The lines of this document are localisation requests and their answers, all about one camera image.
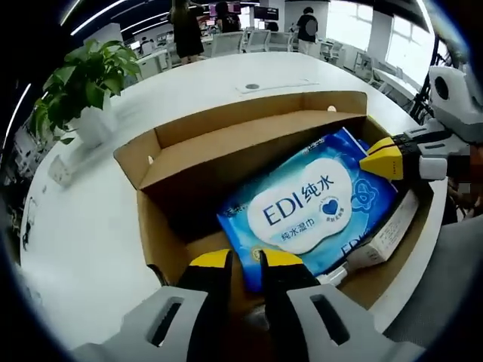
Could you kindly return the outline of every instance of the white flower pot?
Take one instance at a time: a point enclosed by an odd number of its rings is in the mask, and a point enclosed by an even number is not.
[[[76,130],[79,138],[89,149],[94,149],[106,142],[117,126],[109,94],[104,96],[102,110],[95,107],[84,108],[81,117],[73,118],[69,126]]]

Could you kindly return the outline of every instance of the blue package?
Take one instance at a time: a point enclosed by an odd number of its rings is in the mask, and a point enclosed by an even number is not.
[[[250,291],[261,290],[261,248],[297,254],[319,275],[384,217],[397,191],[359,168],[365,156],[342,128],[244,185],[222,206],[217,216]]]

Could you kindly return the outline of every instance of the sticker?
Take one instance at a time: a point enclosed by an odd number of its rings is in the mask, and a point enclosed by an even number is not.
[[[267,244],[306,253],[346,227],[351,196],[346,168],[331,158],[319,158],[298,177],[258,194],[248,205],[248,225]]]

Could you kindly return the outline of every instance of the cardboard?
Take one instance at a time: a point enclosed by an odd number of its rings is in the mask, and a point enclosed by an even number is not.
[[[321,135],[344,126],[369,145],[386,137],[365,115],[366,102],[366,95],[359,92],[247,100],[163,124],[117,149],[115,159],[137,189],[146,264],[163,283],[175,284],[191,260],[230,247],[216,219],[220,203],[245,180],[284,161]],[[329,106],[337,112],[328,111]],[[392,257],[350,275],[340,285],[346,295],[365,308],[374,304],[413,250],[431,200],[429,191],[420,195],[414,221]],[[235,254],[232,316],[247,314],[262,302],[261,296],[245,291]]]

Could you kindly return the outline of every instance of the gray gripper base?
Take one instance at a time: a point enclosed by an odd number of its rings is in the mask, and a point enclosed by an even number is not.
[[[423,349],[409,342],[395,343],[378,333],[369,311],[330,284],[287,292],[305,336],[310,362],[413,361]],[[337,345],[329,335],[314,301],[325,298],[338,314],[349,338]]]
[[[435,118],[429,119],[424,125],[405,131],[410,139],[427,133],[446,130]],[[423,157],[447,158],[448,155],[469,155],[469,145],[456,134],[442,141],[420,143],[417,145]]]
[[[88,343],[73,351],[79,361],[89,362],[185,362],[198,313],[208,294],[197,290],[162,287],[127,313],[118,334],[102,345]],[[160,346],[150,341],[174,303],[181,306]]]

